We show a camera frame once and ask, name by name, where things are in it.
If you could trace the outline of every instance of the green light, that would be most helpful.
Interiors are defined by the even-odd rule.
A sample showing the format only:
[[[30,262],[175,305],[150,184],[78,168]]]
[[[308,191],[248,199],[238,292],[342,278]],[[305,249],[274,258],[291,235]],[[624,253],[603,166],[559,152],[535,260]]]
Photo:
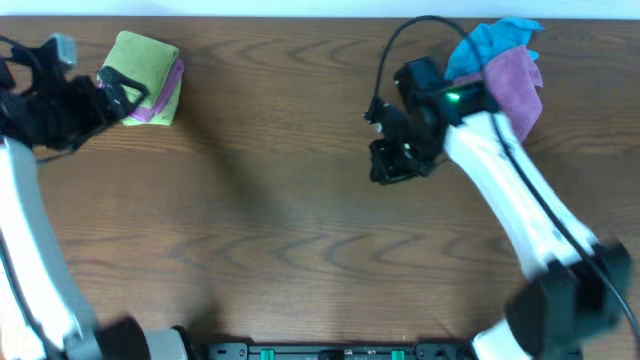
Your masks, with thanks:
[[[460,95],[456,93],[447,93],[447,99],[449,99],[451,102],[458,102],[460,101]]]

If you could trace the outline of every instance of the stack of folded towels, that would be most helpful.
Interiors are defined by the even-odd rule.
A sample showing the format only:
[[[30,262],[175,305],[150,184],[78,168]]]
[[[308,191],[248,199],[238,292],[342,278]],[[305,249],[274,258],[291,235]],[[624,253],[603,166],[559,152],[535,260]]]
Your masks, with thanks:
[[[123,124],[171,125],[178,107],[184,72],[179,52],[174,46],[129,31],[118,34],[103,66],[111,66],[149,89],[149,96],[122,121]],[[137,90],[128,87],[125,90],[131,102],[139,95]]]

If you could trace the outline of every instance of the towel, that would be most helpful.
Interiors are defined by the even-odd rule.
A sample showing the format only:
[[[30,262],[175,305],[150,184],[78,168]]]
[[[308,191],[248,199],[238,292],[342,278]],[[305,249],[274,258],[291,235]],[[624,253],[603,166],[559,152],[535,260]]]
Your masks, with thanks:
[[[511,120],[513,132],[522,142],[542,112],[536,86],[542,87],[540,70],[524,45],[507,50],[485,67],[487,87]],[[461,84],[480,79],[480,74],[457,78]]]
[[[122,122],[125,125],[170,125],[180,95],[184,63],[179,50],[157,40],[122,31],[103,66],[111,66],[124,76],[147,86],[147,96],[140,107]],[[139,95],[125,87],[130,101]]]
[[[498,20],[493,25],[480,24],[469,34],[478,47],[482,65],[497,55],[519,45],[527,45],[534,31],[544,30],[539,22],[517,17]],[[532,60],[538,59],[538,53],[529,51]],[[460,42],[449,58],[445,78],[455,80],[459,76],[480,71],[480,64],[471,51],[467,40]]]

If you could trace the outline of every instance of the crumpled cloth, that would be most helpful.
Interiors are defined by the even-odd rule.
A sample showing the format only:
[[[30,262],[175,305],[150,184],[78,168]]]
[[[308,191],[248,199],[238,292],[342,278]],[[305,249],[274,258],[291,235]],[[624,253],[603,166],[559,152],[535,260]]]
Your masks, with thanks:
[[[517,17],[507,17],[495,24],[480,24],[469,34],[478,46],[482,65],[497,55],[519,45],[527,45],[534,31],[544,30],[539,22]],[[532,60],[538,59],[538,53],[529,50]],[[470,75],[480,71],[480,64],[471,51],[467,40],[460,42],[449,58],[445,78],[455,80],[457,77]]]
[[[522,142],[542,112],[536,86],[542,87],[540,70],[524,45],[507,50],[485,66],[486,86],[511,120],[516,137]],[[480,79],[480,74],[457,78],[462,84]]]

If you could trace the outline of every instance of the purple towel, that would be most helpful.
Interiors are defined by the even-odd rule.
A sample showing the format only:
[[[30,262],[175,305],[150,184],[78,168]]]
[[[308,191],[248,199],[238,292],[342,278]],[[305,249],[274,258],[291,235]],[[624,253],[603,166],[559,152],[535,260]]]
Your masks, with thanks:
[[[542,112],[536,86],[542,76],[524,45],[516,46],[493,58],[486,66],[487,86],[511,119],[513,132],[523,141]],[[480,79],[479,74],[455,79],[456,84]]]

